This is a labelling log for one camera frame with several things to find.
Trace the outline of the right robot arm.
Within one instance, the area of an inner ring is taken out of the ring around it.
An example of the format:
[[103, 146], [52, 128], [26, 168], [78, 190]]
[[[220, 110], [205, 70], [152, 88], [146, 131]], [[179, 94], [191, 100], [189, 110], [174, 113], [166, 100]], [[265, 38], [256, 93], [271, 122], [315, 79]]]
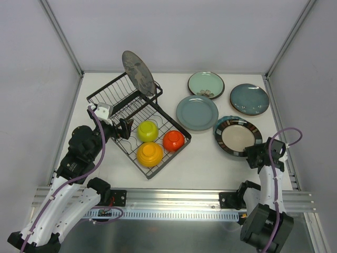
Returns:
[[272, 138], [246, 148], [247, 162], [251, 169], [257, 169], [260, 184], [246, 181], [236, 195], [237, 204], [247, 210], [240, 240], [258, 252], [280, 252], [294, 226], [282, 194], [285, 168], [280, 159], [285, 149], [284, 142]]

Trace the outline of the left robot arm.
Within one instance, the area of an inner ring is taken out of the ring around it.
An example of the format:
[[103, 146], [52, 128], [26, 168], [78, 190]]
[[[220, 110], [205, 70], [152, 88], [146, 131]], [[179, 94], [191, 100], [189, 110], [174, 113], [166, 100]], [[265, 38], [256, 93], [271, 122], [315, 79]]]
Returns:
[[67, 234], [95, 206], [110, 208], [111, 186], [95, 177], [71, 205], [72, 196], [85, 183], [88, 173], [100, 165], [95, 159], [105, 153], [105, 145], [116, 136], [115, 126], [100, 121], [95, 129], [83, 125], [72, 132], [68, 152], [62, 159], [52, 186], [39, 211], [21, 231], [8, 237], [20, 252], [59, 252]]

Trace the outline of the grey deer plate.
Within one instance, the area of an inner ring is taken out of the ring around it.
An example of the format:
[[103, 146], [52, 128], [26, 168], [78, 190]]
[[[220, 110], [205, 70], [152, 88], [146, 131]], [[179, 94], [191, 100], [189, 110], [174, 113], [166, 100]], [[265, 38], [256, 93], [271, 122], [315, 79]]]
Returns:
[[146, 64], [132, 51], [123, 52], [122, 63], [135, 88], [146, 96], [154, 96], [155, 81]]

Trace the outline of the black striped cream plate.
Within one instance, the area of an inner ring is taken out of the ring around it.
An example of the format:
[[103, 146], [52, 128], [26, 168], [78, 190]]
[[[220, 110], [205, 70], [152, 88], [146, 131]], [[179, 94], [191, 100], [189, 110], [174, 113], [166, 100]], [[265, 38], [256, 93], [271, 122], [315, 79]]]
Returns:
[[261, 132], [249, 121], [227, 120], [217, 127], [214, 137], [223, 151], [243, 158], [246, 147], [263, 143]]

